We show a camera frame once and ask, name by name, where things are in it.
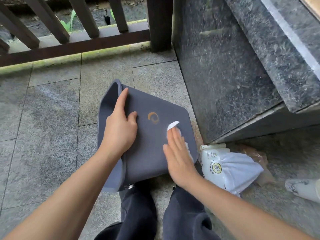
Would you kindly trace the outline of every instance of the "dark pants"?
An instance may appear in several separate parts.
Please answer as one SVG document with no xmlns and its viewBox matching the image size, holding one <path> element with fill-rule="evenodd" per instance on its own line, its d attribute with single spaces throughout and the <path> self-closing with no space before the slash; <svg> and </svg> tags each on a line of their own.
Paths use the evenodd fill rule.
<svg viewBox="0 0 320 240">
<path fill-rule="evenodd" d="M 121 203 L 121 221 L 114 223 L 95 240 L 153 240 L 157 231 L 157 212 L 149 192 L 130 189 Z M 163 216 L 164 240 L 219 240 L 205 208 L 184 189 L 177 187 Z"/>
</svg>

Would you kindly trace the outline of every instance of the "person's left hand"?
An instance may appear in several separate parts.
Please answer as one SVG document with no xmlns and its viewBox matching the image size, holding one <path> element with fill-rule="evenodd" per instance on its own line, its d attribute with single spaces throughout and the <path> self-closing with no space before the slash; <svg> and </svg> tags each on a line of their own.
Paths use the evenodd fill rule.
<svg viewBox="0 0 320 240">
<path fill-rule="evenodd" d="M 125 104 L 128 88 L 124 89 L 115 104 L 113 113 L 106 119 L 103 140 L 98 151 L 111 155 L 113 160 L 118 161 L 122 154 L 127 151 L 137 135 L 137 112 L 125 114 Z"/>
</svg>

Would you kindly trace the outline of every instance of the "trash can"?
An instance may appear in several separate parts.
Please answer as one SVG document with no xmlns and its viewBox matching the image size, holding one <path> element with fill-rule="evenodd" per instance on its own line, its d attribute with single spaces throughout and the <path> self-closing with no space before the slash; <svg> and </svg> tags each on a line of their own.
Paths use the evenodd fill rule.
<svg viewBox="0 0 320 240">
<path fill-rule="evenodd" d="M 118 161 L 103 191 L 117 192 L 125 186 L 138 181 L 157 177 L 168 172 L 163 145 L 167 143 L 167 127 L 174 121 L 188 143 L 194 162 L 198 159 L 198 150 L 188 111 L 176 104 L 162 100 L 145 92 L 121 84 L 116 79 L 104 95 L 98 116 L 98 147 L 101 145 L 106 119 L 113 112 L 118 96 L 128 88 L 125 113 L 137 111 L 137 137 L 128 151 Z"/>
</svg>

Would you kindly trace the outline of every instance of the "person's right hand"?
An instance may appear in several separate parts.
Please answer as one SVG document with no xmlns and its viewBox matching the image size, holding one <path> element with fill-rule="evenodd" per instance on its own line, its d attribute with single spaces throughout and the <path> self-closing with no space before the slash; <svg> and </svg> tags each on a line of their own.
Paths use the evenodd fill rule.
<svg viewBox="0 0 320 240">
<path fill-rule="evenodd" d="M 163 145 L 163 152 L 170 176 L 178 186 L 185 189 L 195 177 L 200 176 L 189 156 L 184 137 L 176 127 L 168 130 L 168 144 Z"/>
</svg>

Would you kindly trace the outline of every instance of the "plastic packaging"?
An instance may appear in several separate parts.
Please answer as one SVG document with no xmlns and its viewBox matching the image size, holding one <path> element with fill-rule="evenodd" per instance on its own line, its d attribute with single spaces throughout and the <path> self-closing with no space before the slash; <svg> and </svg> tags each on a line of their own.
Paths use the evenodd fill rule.
<svg viewBox="0 0 320 240">
<path fill-rule="evenodd" d="M 294 195 L 320 203 L 320 179 L 287 179 L 284 185 Z"/>
<path fill-rule="evenodd" d="M 263 171 L 262 166 L 242 153 L 230 153 L 228 148 L 203 149 L 202 172 L 218 187 L 240 196 Z"/>
<path fill-rule="evenodd" d="M 256 149 L 240 144 L 238 145 L 240 152 L 248 155 L 255 161 L 256 163 L 260 164 L 263 168 L 263 172 L 258 176 L 258 178 L 254 181 L 259 186 L 263 186 L 266 183 L 275 182 L 275 178 L 272 176 L 270 170 L 268 169 L 268 159 L 267 155 L 264 152 L 259 152 Z"/>
</svg>

